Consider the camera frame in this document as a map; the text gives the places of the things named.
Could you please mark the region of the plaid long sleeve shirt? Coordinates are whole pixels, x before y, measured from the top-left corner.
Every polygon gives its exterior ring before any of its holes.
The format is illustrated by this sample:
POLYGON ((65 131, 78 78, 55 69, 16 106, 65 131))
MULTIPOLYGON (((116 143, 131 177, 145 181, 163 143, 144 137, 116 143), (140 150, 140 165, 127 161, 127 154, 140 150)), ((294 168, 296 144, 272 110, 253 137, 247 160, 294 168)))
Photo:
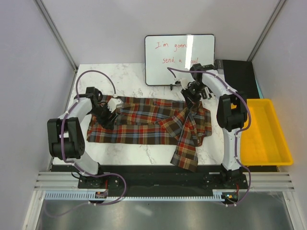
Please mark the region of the plaid long sleeve shirt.
POLYGON ((123 107, 116 110, 114 128, 103 128, 93 116, 87 129, 88 142, 174 145, 170 163, 196 172, 196 148, 212 135, 210 110, 201 102, 188 108, 184 101, 123 96, 120 100, 123 107))

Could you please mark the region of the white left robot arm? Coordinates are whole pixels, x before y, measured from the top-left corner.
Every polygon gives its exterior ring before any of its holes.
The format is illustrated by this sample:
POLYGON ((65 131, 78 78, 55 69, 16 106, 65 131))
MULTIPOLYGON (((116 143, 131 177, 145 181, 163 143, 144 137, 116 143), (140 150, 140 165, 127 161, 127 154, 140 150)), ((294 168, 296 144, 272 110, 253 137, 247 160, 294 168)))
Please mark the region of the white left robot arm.
POLYGON ((102 99, 100 90, 88 87, 86 93, 75 96, 73 104, 64 114, 47 122, 50 155, 89 175, 88 182, 94 188, 104 186, 105 176, 99 173, 99 163, 85 151, 80 123, 87 115, 92 115, 103 128, 112 130, 118 116, 116 110, 123 105, 119 98, 111 97, 106 103, 102 99))

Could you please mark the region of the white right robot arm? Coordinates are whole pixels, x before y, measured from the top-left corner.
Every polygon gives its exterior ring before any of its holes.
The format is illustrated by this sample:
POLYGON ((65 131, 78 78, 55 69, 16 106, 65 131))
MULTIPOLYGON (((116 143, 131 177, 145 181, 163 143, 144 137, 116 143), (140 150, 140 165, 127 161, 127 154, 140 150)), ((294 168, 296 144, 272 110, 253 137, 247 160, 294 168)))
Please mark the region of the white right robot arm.
POLYGON ((242 170, 240 162, 241 133, 245 130, 244 123, 251 124, 250 111, 245 95, 232 88, 221 79, 214 70, 213 65, 203 66, 199 63, 192 65, 188 73, 194 81, 185 83, 180 80, 187 106, 191 108, 201 99, 205 88, 210 89, 218 99, 216 119, 224 136, 224 157, 222 169, 225 173, 220 176, 220 184, 224 188, 232 188, 237 183, 237 177, 242 170))

